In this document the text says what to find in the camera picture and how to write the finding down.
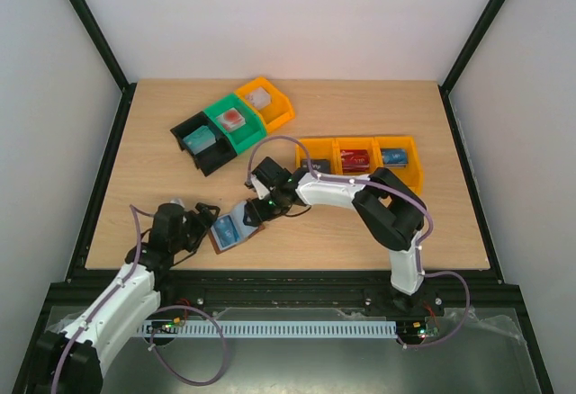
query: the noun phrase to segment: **wooden table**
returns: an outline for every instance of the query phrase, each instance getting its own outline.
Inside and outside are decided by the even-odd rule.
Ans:
[[[244,83],[240,80],[138,83],[86,268],[118,268],[122,264],[135,243],[130,203],[154,212],[160,203],[180,197],[190,208],[202,201],[219,205],[222,212],[227,212],[239,201],[254,197],[244,186],[249,152],[204,177],[189,155],[180,151],[170,133],[173,126]],[[296,118],[275,134],[412,135],[425,174],[422,199],[436,224],[424,245],[425,268],[489,268],[435,82],[273,83],[288,95],[296,111]],[[290,142],[264,145],[256,161],[266,155],[294,169],[294,146]],[[141,223],[147,228],[151,221],[142,218]],[[198,254],[178,268],[374,270],[390,269],[390,263],[388,252],[373,239],[355,211],[315,206],[305,216],[268,223],[263,232],[222,255],[216,255],[205,239]]]

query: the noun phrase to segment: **orange bin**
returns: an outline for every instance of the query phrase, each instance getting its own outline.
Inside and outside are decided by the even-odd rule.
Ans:
[[[246,100],[246,96],[259,87],[264,88],[268,94],[270,94],[271,99],[271,103],[261,110],[256,109],[248,100]],[[283,126],[286,122],[292,120],[296,116],[288,97],[282,94],[263,76],[257,77],[246,85],[241,86],[234,92],[234,94],[242,99],[242,101],[260,118],[264,123],[266,133],[268,134],[278,129],[280,126]]]
[[[370,156],[370,168],[367,171],[371,174],[378,167],[385,164],[382,159],[381,149],[383,148],[403,148],[408,155],[408,164],[404,167],[391,167],[393,171],[415,194],[422,193],[424,184],[424,171],[420,164],[416,143],[411,136],[376,136],[357,138],[308,138],[299,139],[310,151],[310,157],[316,160],[327,159],[330,161],[330,172],[336,175],[360,175],[343,174],[342,159],[340,150],[342,149],[365,149]],[[296,147],[296,167],[300,167],[305,159],[304,151]]]

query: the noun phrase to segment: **small box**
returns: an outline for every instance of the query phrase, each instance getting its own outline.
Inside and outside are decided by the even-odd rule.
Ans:
[[[244,98],[254,106],[255,109],[261,111],[272,102],[272,97],[263,87],[259,86],[256,90],[246,94]]]
[[[406,167],[408,164],[408,154],[403,148],[384,148],[380,151],[386,167]]]
[[[342,172],[368,172],[370,170],[370,155],[365,149],[342,149]]]
[[[198,154],[214,145],[216,143],[216,137],[210,129],[208,129],[208,126],[201,126],[186,136],[183,141],[194,154]]]
[[[246,119],[236,108],[230,108],[216,117],[226,131],[232,132],[246,124]]]
[[[315,171],[322,172],[323,174],[329,174],[330,173],[330,161],[329,160],[327,160],[325,158],[313,158],[310,161],[312,162],[312,169],[314,169]],[[300,166],[305,167],[306,170],[308,170],[308,162],[306,161],[305,158],[300,162]]]
[[[232,247],[242,244],[254,234],[264,229],[264,225],[258,228],[244,224],[244,207],[246,201],[236,205],[229,214],[216,219],[208,236],[217,255]]]

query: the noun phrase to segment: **metal frame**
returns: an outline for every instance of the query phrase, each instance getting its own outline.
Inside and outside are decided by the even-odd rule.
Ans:
[[[528,342],[528,349],[541,390],[542,392],[553,392],[520,289],[517,286],[507,285],[503,282],[498,257],[482,211],[478,189],[466,157],[454,109],[449,99],[450,92],[504,2],[505,0],[490,0],[487,3],[445,82],[438,87],[483,243],[490,261],[490,270],[461,271],[459,273],[464,276],[469,284],[475,307],[513,308],[516,310],[522,333]],[[14,393],[25,391],[32,349],[45,329],[50,310],[55,306],[88,306],[116,274],[114,271],[86,270],[85,263],[100,209],[104,202],[114,160],[122,139],[122,132],[128,119],[136,84],[130,84],[126,79],[86,4],[86,0],[70,0],[70,3],[100,52],[114,80],[122,90],[122,97],[110,138],[104,151],[102,164],[94,183],[82,228],[67,270],[67,280],[66,282],[52,283],[50,285],[47,298],[32,333],[28,350],[22,361],[22,367],[14,385]],[[380,310],[374,307],[368,308],[371,301],[366,298],[370,298],[372,294],[377,294],[379,291],[386,291],[390,287],[390,272],[244,271],[224,273],[214,271],[174,271],[169,276],[178,296],[185,296],[193,300],[201,299],[198,302],[203,303],[203,306],[208,309],[270,307],[272,305],[282,307],[334,307],[334,303],[337,302],[337,305],[342,308],[364,309],[365,311],[371,310],[378,313]],[[464,306],[464,292],[462,285],[457,280],[438,278],[430,282],[441,293],[446,306]],[[389,310],[386,311],[387,313],[383,313],[384,316],[397,318],[398,320],[404,318],[401,314],[391,314]]]

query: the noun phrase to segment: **purple cable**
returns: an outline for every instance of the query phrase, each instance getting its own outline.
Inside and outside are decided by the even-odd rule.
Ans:
[[[420,273],[422,272],[422,260],[421,260],[421,255],[420,255],[420,245],[421,245],[422,241],[424,241],[426,238],[428,238],[430,236],[430,234],[432,233],[432,231],[434,230],[434,221],[432,220],[432,216],[430,216],[430,213],[428,212],[428,210],[424,206],[422,206],[421,203],[416,201],[414,198],[410,198],[407,194],[399,192],[396,189],[392,189],[391,187],[389,187],[387,185],[375,183],[375,182],[370,181],[370,180],[357,179],[353,175],[350,175],[348,177],[348,176],[342,176],[342,175],[325,176],[324,174],[318,174],[316,172],[316,170],[314,170],[314,168],[312,167],[310,151],[308,151],[308,149],[304,146],[304,144],[302,144],[296,138],[291,138],[290,136],[284,136],[284,135],[270,136],[266,139],[262,139],[257,144],[255,144],[254,149],[252,149],[252,153],[250,154],[250,159],[248,160],[248,171],[247,171],[247,182],[248,183],[250,183],[252,180],[252,177],[251,177],[251,175],[252,175],[252,162],[254,161],[254,155],[256,154],[256,152],[260,148],[260,146],[262,146],[266,142],[269,142],[269,141],[274,140],[274,139],[289,140],[289,141],[293,142],[294,144],[298,145],[300,148],[302,148],[302,150],[304,151],[304,154],[306,155],[306,164],[308,165],[308,171],[317,180],[324,181],[327,183],[350,183],[350,180],[354,180],[355,184],[369,185],[371,187],[375,187],[376,189],[384,190],[385,192],[393,194],[394,196],[398,196],[399,198],[402,198],[404,201],[412,204],[418,211],[420,211],[424,215],[424,217],[426,217],[426,220],[428,223],[428,228],[427,228],[426,232],[424,234],[422,234],[422,236],[420,236],[420,238],[416,241],[416,267]]]
[[[131,276],[134,274],[134,271],[136,271],[136,265],[138,265],[138,261],[140,260],[140,254],[142,251],[142,235],[140,233],[140,222],[138,220],[138,214],[142,214],[148,217],[154,217],[152,214],[139,210],[134,205],[130,206],[130,211],[132,212],[132,217],[134,218],[134,225],[136,226],[136,255],[134,256],[134,262],[132,263],[131,269],[122,278],[122,282],[127,282],[131,278]],[[85,320],[86,324],[92,322],[98,311],[100,311],[100,309],[104,306],[104,304],[108,302],[108,300],[113,296],[114,293],[117,292],[117,290],[120,289],[120,287],[121,286],[119,284],[115,285],[112,289],[110,289],[110,291],[106,294],[106,296],[102,298],[100,302],[98,302],[98,304],[96,304],[94,309],[90,312],[90,314],[86,318]],[[57,394],[58,382],[60,379],[60,375],[62,374],[62,368],[64,367],[64,362],[66,361],[66,358],[70,353],[70,349],[72,349],[72,346],[74,345],[75,341],[82,334],[82,331],[84,331],[84,329],[82,327],[79,327],[78,330],[74,333],[74,335],[72,335],[72,337],[70,338],[70,340],[68,340],[66,346],[64,347],[62,355],[60,356],[58,364],[56,365],[56,371],[54,372],[54,378],[52,379],[52,385],[50,387],[50,394]]]
[[[189,306],[181,306],[181,305],[175,305],[175,306],[167,306],[167,307],[163,307],[162,309],[158,309],[156,310],[153,314],[157,314],[163,311],[167,311],[167,310],[174,310],[174,309],[181,309],[181,310],[189,310],[192,311],[194,313],[199,314],[200,316],[203,316],[204,318],[208,319],[216,328],[216,331],[218,331],[218,335],[220,336],[220,340],[222,341],[222,351],[224,352],[224,355],[222,357],[222,364],[220,366],[220,369],[218,370],[218,372],[216,373],[216,375],[211,378],[208,381],[205,382],[197,382],[197,381],[191,381],[187,378],[185,378],[184,376],[181,376],[180,374],[178,374],[176,372],[176,370],[174,370],[170,364],[168,364],[166,362],[166,360],[164,359],[164,357],[160,354],[160,352],[158,351],[158,348],[156,347],[156,345],[154,344],[154,335],[156,334],[156,330],[152,332],[152,334],[150,335],[150,350],[154,353],[154,355],[158,358],[158,360],[160,361],[160,363],[164,366],[164,368],[171,373],[173,376],[175,376],[179,381],[181,381],[182,383],[185,383],[187,385],[192,385],[193,387],[205,387],[207,385],[212,385],[214,382],[218,381],[226,372],[226,370],[228,369],[228,365],[230,364],[230,351],[228,349],[228,344],[226,343],[226,337],[224,337],[224,332],[222,331],[222,328],[220,325],[218,325],[218,322],[216,322],[216,320],[208,315],[206,312],[200,310],[200,309],[196,309],[194,307],[189,307]]]
[[[464,293],[466,294],[466,306],[464,307],[464,314],[462,316],[462,319],[460,320],[460,322],[458,322],[456,328],[450,331],[450,333],[434,342],[424,343],[421,345],[406,345],[400,337],[397,337],[398,343],[400,343],[404,349],[420,349],[422,347],[440,345],[445,341],[447,341],[449,338],[454,337],[456,333],[460,331],[460,328],[462,328],[464,322],[466,322],[466,319],[468,318],[468,312],[470,311],[470,289],[468,289],[468,284],[466,283],[466,280],[463,278],[463,276],[460,275],[459,273],[455,273],[454,271],[438,271],[437,273],[424,274],[424,277],[426,277],[427,279],[432,279],[434,277],[442,277],[445,275],[452,275],[453,277],[458,279],[464,287]]]

